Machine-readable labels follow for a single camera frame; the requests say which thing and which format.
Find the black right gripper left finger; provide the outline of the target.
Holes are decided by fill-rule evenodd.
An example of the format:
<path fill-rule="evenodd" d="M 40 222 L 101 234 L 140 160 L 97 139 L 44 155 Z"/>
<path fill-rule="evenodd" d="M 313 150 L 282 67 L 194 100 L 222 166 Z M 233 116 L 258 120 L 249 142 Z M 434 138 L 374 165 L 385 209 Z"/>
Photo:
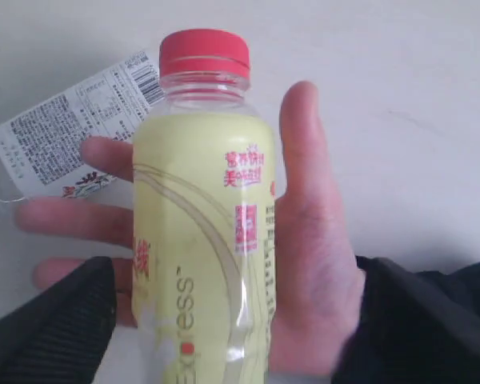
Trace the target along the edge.
<path fill-rule="evenodd" d="M 116 312 L 111 259 L 86 260 L 0 319 L 0 383 L 91 383 Z"/>

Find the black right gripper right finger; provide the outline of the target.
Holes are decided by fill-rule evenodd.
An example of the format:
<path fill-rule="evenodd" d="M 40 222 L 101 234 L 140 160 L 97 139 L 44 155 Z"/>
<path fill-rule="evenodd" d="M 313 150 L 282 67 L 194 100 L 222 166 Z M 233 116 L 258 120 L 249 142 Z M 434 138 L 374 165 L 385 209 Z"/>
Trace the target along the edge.
<path fill-rule="evenodd" d="M 333 383 L 480 383 L 479 318 L 441 322 L 418 310 L 393 321 L 365 315 L 363 299 Z"/>

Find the black sleeved forearm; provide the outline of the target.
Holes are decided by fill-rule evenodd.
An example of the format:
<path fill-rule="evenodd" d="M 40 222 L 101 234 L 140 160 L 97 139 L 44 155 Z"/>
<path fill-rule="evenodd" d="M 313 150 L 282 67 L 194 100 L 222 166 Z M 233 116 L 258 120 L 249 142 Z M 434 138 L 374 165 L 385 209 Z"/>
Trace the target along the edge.
<path fill-rule="evenodd" d="M 369 317 L 394 321 L 420 310 L 441 322 L 480 319 L 480 262 L 449 274 L 410 272 L 387 258 L 357 256 L 356 262 L 366 272 L 363 310 Z"/>

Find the person's open bare hand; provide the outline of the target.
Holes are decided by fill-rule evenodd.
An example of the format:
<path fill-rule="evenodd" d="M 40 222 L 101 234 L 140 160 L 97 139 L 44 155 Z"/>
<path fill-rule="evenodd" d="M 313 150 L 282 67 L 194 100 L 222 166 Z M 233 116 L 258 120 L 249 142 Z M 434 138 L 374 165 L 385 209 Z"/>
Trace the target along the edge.
<path fill-rule="evenodd" d="M 357 267 L 346 230 L 319 117 L 318 90 L 298 82 L 286 92 L 279 125 L 286 192 L 276 201 L 277 309 L 272 321 L 270 369 L 285 374 L 330 376 L 358 328 L 365 274 Z M 91 137 L 84 162 L 133 180 L 132 145 Z M 80 199 L 36 198 L 23 203 L 15 221 L 24 231 L 131 248 L 133 211 Z M 46 289 L 83 263 L 51 258 L 34 270 Z M 131 312 L 132 260 L 113 258 L 118 323 L 136 326 Z"/>

